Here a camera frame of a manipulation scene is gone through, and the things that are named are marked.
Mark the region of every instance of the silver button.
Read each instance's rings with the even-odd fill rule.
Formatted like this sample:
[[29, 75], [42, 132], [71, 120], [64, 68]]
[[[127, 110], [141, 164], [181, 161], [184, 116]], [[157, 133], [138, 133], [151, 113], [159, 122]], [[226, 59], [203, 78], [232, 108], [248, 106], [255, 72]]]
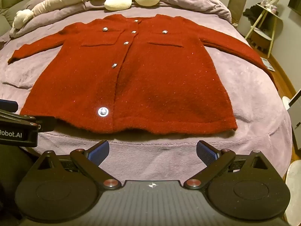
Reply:
[[101, 107], [99, 110], [98, 110], [98, 114], [101, 116], [101, 117], [105, 117], [109, 114], [109, 110], [106, 108], [106, 107]]

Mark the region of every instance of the bed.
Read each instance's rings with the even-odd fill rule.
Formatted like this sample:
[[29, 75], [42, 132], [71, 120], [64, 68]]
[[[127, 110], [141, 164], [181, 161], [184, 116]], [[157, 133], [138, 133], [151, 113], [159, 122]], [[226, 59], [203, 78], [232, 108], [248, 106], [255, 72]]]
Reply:
[[[231, 25], [229, 10], [218, 0], [161, 0], [156, 7], [143, 8], [133, 4], [130, 9], [116, 12], [106, 11], [101, 0], [90, 0], [50, 13], [38, 16], [39, 20], [34, 18], [20, 31], [11, 30], [0, 37], [0, 99], [17, 101], [17, 113], [60, 47], [11, 65], [7, 64], [8, 59], [22, 45], [54, 34], [75, 22], [88, 23], [116, 13], [129, 18], [156, 14], [182, 16], [247, 44]], [[53, 132], [39, 133], [36, 148], [26, 150], [36, 155], [54, 150], [57, 155], [63, 155], [76, 148], [88, 149], [99, 140], [108, 140], [110, 154], [100, 167], [121, 182], [126, 179], [184, 182], [205, 168], [195, 152], [197, 142], [205, 140], [217, 149], [228, 148], [237, 154], [261, 150], [284, 176], [292, 152], [291, 124], [273, 82], [263, 70], [239, 57], [211, 47], [206, 49], [230, 97], [238, 125], [236, 131], [204, 136], [154, 135], [142, 130], [96, 134], [59, 122]]]

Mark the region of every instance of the mattress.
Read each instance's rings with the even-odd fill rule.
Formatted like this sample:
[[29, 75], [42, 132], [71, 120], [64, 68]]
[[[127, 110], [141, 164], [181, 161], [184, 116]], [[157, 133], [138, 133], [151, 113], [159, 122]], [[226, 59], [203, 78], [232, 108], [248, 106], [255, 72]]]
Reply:
[[[0, 98], [17, 101], [19, 113], [35, 81], [57, 55], [60, 47], [7, 65], [14, 50], [25, 43], [30, 44], [56, 33], [74, 22], [88, 23], [115, 13], [125, 17], [153, 17], [156, 14], [182, 16], [247, 43], [227, 20], [216, 14], [171, 6], [151, 9], [131, 7], [116, 12], [89, 10], [37, 28], [8, 42], [0, 50]], [[237, 154], [249, 154], [254, 149], [261, 150], [283, 176], [290, 164], [292, 152], [291, 124], [271, 79], [263, 70], [241, 58], [215, 48], [206, 49], [230, 97], [238, 125], [236, 131], [208, 136], [158, 136], [142, 130], [100, 135], [59, 122], [53, 132], [39, 133], [38, 146], [27, 150], [33, 154], [54, 150], [57, 155], [63, 155], [77, 148], [88, 149], [99, 140], [108, 140], [110, 153], [100, 167], [121, 182], [126, 179], [184, 182], [205, 168], [195, 151], [197, 142], [205, 140], [217, 149], [228, 148]]]

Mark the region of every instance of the pocket flap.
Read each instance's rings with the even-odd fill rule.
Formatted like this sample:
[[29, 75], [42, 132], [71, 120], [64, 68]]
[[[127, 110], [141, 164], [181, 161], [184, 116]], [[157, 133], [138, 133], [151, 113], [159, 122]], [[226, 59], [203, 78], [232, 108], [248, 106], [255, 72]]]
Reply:
[[86, 38], [82, 41], [82, 46], [114, 45], [121, 33], [122, 31], [91, 32], [91, 34], [86, 34]]
[[150, 34], [146, 36], [146, 42], [162, 46], [184, 47], [180, 34]]

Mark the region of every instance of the red sweater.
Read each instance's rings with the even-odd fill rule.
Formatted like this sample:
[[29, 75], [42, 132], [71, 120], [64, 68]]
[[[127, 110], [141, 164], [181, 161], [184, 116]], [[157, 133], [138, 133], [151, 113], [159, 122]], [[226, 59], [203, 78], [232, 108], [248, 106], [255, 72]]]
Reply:
[[51, 115], [97, 133], [236, 130], [229, 96], [204, 46], [263, 69], [245, 43], [184, 19], [116, 14], [16, 50], [8, 63], [61, 46], [34, 84], [22, 115]]

